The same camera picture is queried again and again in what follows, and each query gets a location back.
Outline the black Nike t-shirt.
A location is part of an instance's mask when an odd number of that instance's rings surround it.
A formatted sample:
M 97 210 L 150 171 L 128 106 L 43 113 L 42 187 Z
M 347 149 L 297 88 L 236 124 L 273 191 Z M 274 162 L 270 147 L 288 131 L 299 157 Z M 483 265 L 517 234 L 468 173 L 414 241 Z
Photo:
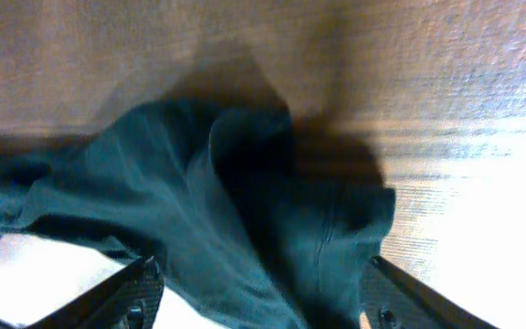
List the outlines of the black Nike t-shirt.
M 230 328 L 354 328 L 395 192 L 299 176 L 293 155 L 284 112 L 145 104 L 86 145 L 0 155 L 0 237 L 153 256 Z

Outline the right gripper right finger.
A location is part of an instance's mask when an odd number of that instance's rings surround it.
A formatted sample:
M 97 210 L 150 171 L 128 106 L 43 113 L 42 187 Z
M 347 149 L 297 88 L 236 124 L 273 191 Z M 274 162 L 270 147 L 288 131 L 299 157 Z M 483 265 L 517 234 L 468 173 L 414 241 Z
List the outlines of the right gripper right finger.
M 494 328 L 381 256 L 368 261 L 361 288 L 372 328 Z

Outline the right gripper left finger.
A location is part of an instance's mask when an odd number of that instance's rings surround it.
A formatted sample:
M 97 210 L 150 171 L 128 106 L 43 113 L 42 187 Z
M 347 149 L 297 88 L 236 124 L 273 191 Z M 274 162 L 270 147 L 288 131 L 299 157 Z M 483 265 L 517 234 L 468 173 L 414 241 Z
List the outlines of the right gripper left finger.
M 153 257 L 139 258 L 24 329 L 152 329 L 164 280 Z

